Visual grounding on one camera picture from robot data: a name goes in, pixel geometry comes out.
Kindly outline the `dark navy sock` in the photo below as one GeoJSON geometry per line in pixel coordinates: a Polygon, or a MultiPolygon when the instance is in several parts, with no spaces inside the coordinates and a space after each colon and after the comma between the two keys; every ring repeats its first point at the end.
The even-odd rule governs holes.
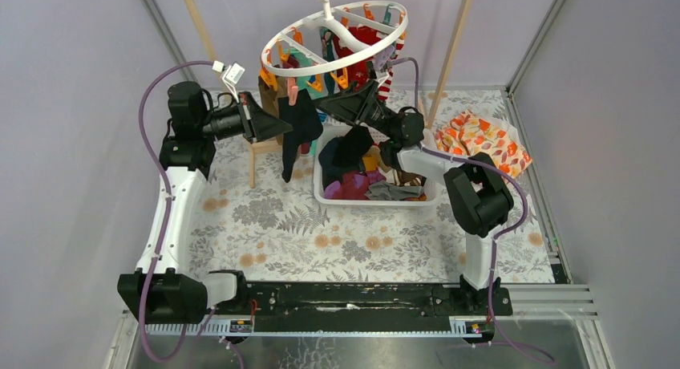
{"type": "Polygon", "coordinates": [[[291,106],[289,98],[278,101],[280,118],[290,124],[292,130],[283,135],[282,140],[282,174],[285,183],[290,182],[293,166],[298,156],[298,148],[305,143],[316,140],[322,134],[322,123],[307,89],[297,94],[296,103],[291,106]]]}

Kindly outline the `white round clip hanger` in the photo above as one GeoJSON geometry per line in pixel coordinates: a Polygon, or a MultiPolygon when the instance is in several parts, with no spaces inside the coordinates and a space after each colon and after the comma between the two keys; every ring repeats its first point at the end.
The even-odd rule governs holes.
{"type": "Polygon", "coordinates": [[[395,47],[407,31],[407,8],[386,0],[334,6],[317,0],[321,9],[277,32],[260,54],[261,69],[270,75],[304,78],[346,69],[395,47]],[[350,50],[330,60],[308,47],[303,32],[329,32],[330,41],[350,50]]]}

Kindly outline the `brown ribbed sock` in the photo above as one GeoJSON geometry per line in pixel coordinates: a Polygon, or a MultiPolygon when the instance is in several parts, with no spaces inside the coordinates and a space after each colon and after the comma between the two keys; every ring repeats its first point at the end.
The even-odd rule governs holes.
{"type": "Polygon", "coordinates": [[[262,108],[270,115],[279,118],[279,99],[287,96],[286,79],[277,77],[277,90],[270,87],[261,77],[257,78],[262,108]]]}

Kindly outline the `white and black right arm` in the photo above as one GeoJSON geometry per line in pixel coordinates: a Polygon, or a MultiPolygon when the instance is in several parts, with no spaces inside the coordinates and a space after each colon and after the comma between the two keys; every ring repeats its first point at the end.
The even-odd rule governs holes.
{"type": "Polygon", "coordinates": [[[365,124],[382,133],[386,139],[378,147],[387,166],[446,188],[455,221],[466,235],[467,265],[461,282],[468,287],[459,294],[460,304],[470,314],[487,309],[496,281],[496,242],[514,206],[506,185],[512,178],[486,153],[456,156],[426,146],[423,115],[411,106],[391,110],[378,98],[375,81],[316,99],[314,106],[344,124],[365,124]]]}

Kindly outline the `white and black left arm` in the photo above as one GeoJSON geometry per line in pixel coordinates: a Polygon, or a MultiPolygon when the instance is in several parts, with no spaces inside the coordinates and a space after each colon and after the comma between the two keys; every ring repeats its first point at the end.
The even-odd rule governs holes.
{"type": "Polygon", "coordinates": [[[242,312],[250,296],[243,272],[217,270],[203,278],[188,267],[192,216],[208,186],[216,142],[234,136],[261,142],[291,132],[243,91],[226,107],[215,107],[198,83],[184,81],[168,91],[168,125],[160,153],[159,200],[147,245],[131,274],[119,276],[117,291],[138,322],[198,324],[215,307],[242,312]]]}

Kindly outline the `red white striped sock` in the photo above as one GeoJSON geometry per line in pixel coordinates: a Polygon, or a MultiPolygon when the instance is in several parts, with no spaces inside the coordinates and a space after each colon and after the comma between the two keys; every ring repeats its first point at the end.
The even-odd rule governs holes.
{"type": "MultiPolygon", "coordinates": [[[[357,40],[369,46],[378,43],[386,36],[386,34],[365,25],[349,26],[348,30],[357,40]]],[[[378,54],[348,66],[347,75],[349,77],[349,83],[356,83],[357,87],[362,87],[369,80],[368,63],[372,63],[373,69],[378,72],[380,64],[390,60],[396,60],[403,50],[405,35],[406,33],[403,33],[395,42],[378,54]]],[[[331,42],[333,44],[335,59],[343,59],[354,53],[352,49],[335,35],[331,38],[331,42]]],[[[389,98],[391,84],[394,78],[394,72],[391,68],[387,70],[387,74],[387,79],[378,88],[378,98],[383,102],[386,102],[389,98]]]]}

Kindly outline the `white plastic laundry basket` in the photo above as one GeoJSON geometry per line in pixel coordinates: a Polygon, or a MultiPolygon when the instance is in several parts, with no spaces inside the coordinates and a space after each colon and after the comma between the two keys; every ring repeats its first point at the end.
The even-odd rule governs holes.
{"type": "Polygon", "coordinates": [[[387,140],[387,136],[373,128],[368,128],[374,144],[362,158],[366,166],[365,172],[348,172],[342,182],[335,181],[325,189],[322,188],[322,172],[319,164],[319,153],[326,143],[335,136],[344,136],[352,127],[347,125],[327,125],[316,140],[314,165],[314,195],[322,204],[342,206],[376,206],[420,207],[429,205],[438,197],[439,188],[430,178],[417,175],[420,183],[407,185],[399,182],[398,177],[389,177],[395,173],[379,159],[377,144],[387,140]]]}

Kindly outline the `black sock in basket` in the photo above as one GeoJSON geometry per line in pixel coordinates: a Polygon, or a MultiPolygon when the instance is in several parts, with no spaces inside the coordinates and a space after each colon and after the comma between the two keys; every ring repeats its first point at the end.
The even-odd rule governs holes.
{"type": "Polygon", "coordinates": [[[322,188],[335,181],[342,182],[348,172],[365,172],[362,158],[373,146],[369,129],[364,126],[352,127],[344,136],[329,140],[319,153],[322,172],[322,188]]]}

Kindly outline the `floral table mat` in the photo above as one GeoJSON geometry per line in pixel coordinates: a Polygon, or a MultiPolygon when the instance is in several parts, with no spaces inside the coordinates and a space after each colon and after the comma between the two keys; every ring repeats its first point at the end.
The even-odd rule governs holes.
{"type": "Polygon", "coordinates": [[[456,282],[470,262],[444,189],[416,208],[325,205],[314,158],[290,182],[278,152],[249,159],[242,138],[221,141],[192,217],[188,268],[241,270],[252,281],[456,282]]]}

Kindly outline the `orange floral cloth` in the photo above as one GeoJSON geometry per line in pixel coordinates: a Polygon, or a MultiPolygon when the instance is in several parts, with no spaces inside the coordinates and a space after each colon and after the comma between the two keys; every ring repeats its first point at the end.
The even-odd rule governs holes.
{"type": "Polygon", "coordinates": [[[440,151],[456,156],[474,156],[484,152],[499,170],[514,179],[533,163],[514,126],[471,110],[459,113],[435,129],[435,142],[440,151]]]}

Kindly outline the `wooden drying rack frame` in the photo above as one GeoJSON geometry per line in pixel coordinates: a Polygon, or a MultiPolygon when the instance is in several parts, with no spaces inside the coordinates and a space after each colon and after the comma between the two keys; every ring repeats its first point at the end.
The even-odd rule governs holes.
{"type": "MultiPolygon", "coordinates": [[[[340,39],[346,39],[347,43],[354,47],[354,49],[357,50],[357,53],[359,55],[372,54],[373,56],[377,56],[378,49],[380,47],[385,47],[388,42],[395,41],[397,39],[397,34],[399,32],[404,33],[407,28],[407,11],[403,6],[399,6],[397,4],[395,4],[394,7],[395,8],[398,7],[400,9],[400,14],[403,16],[403,18],[401,19],[397,27],[391,27],[378,23],[368,18],[367,16],[359,16],[357,14],[352,14],[350,12],[351,9],[358,8],[360,6],[365,6],[366,8],[370,6],[387,7],[390,5],[389,2],[373,0],[366,2],[351,3],[347,6],[332,7],[330,5],[330,0],[319,1],[321,1],[323,5],[323,10],[320,11],[319,14],[314,14],[312,16],[308,16],[306,18],[298,20],[292,25],[292,27],[295,28],[299,25],[303,24],[310,25],[314,22],[318,22],[320,26],[325,26],[331,29],[333,33],[336,34],[340,39]],[[380,43],[377,43],[373,46],[367,46],[366,44],[361,43],[357,39],[355,39],[354,36],[349,31],[346,30],[342,23],[335,20],[333,16],[334,13],[340,14],[345,19],[352,19],[367,26],[370,25],[373,29],[379,30],[383,33],[389,30],[390,33],[380,43]]],[[[452,64],[454,63],[454,58],[459,47],[459,42],[462,39],[462,33],[465,27],[465,23],[467,21],[467,17],[469,15],[469,11],[472,7],[472,2],[473,0],[461,0],[460,2],[458,13],[455,19],[454,28],[451,33],[450,41],[448,43],[447,53],[445,55],[445,59],[439,74],[439,79],[435,90],[435,96],[433,97],[433,101],[429,112],[425,115],[427,128],[430,128],[432,126],[434,119],[436,117],[439,102],[443,97],[443,91],[446,82],[449,78],[452,64]]],[[[184,3],[187,7],[194,27],[196,28],[196,31],[201,39],[201,42],[203,43],[204,48],[208,54],[208,57],[210,59],[215,59],[217,56],[217,52],[215,50],[213,41],[209,35],[207,27],[204,23],[204,19],[200,15],[200,11],[197,8],[196,2],[194,0],[184,0],[184,3]]],[[[254,143],[247,142],[246,146],[249,151],[249,186],[253,188],[256,186],[257,155],[277,151],[281,148],[281,145],[278,144],[276,140],[263,140],[254,143]]]]}

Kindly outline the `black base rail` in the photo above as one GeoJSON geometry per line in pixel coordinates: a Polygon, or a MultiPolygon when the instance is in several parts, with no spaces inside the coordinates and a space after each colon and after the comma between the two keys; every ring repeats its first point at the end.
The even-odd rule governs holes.
{"type": "Polygon", "coordinates": [[[217,315],[254,322],[263,333],[451,332],[454,321],[490,322],[513,314],[508,290],[458,284],[251,282],[217,315]]]}

